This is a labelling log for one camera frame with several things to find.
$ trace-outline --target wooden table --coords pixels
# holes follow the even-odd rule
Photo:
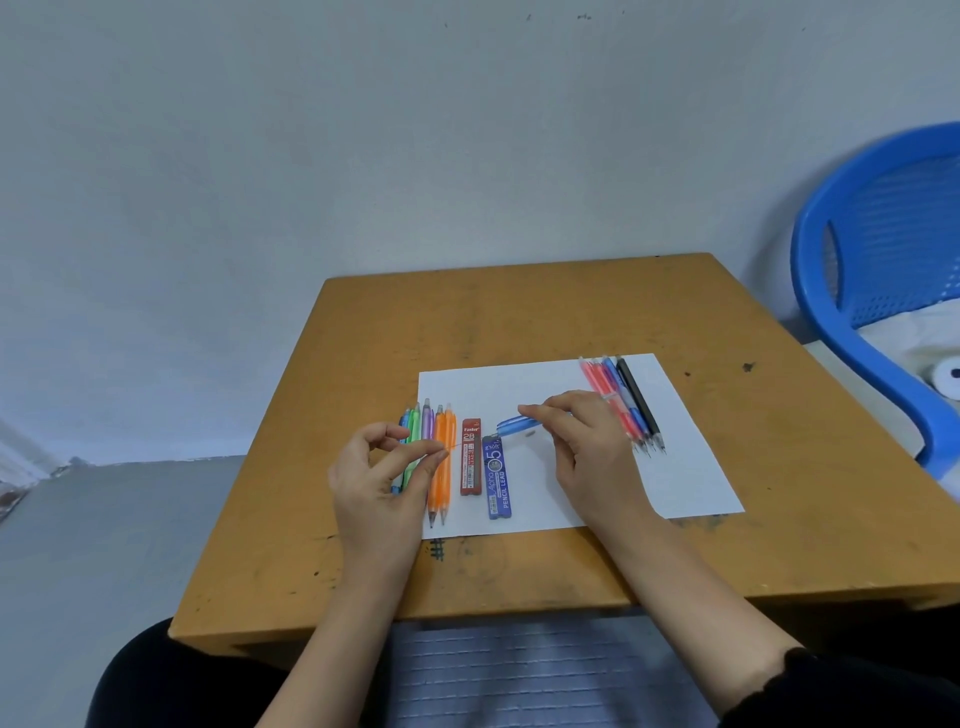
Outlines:
[[[410,315],[412,297],[430,313]],[[605,352],[655,353],[716,453],[746,512],[682,525],[741,594],[960,584],[960,507],[711,255],[477,268],[324,284],[171,636],[235,654],[309,634],[341,571],[327,466],[416,399],[419,372]],[[400,619],[634,599],[583,528],[443,555],[423,543]]]

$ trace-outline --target sheet of paper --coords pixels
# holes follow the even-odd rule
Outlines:
[[[666,453],[636,454],[643,484],[657,512],[668,519],[742,512],[739,498],[657,358],[651,353],[624,358],[666,445]],[[464,418],[480,418],[483,434],[494,434],[497,423],[516,415],[518,404],[539,403],[568,389],[589,389],[576,359],[420,372],[418,400],[429,398],[435,408],[452,405],[459,442]],[[461,450],[456,448],[450,454],[446,523],[438,517],[431,528],[424,515],[424,539],[583,525],[557,482],[553,440],[542,427],[504,438],[513,508],[509,519],[490,519],[486,489],[483,496],[460,495]]]

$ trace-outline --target left hand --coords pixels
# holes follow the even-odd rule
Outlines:
[[[333,512],[344,551],[344,585],[403,591],[422,536],[430,480],[449,453],[436,440],[402,445],[410,430],[374,423],[357,430],[327,472]],[[388,451],[371,467],[374,448]],[[423,458],[399,495],[390,486],[410,463]]]

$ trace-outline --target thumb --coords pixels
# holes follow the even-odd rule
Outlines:
[[[400,497],[414,501],[419,508],[422,508],[426,504],[426,497],[430,492],[430,481],[433,480],[434,473],[449,454],[449,450],[442,449],[424,457],[414,468],[410,475],[410,482],[407,483],[407,487],[403,489]]]

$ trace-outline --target right hand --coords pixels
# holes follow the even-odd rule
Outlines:
[[[573,390],[543,404],[522,404],[517,410],[553,435],[557,480],[574,510],[605,546],[658,518],[643,490],[631,442],[603,398]]]

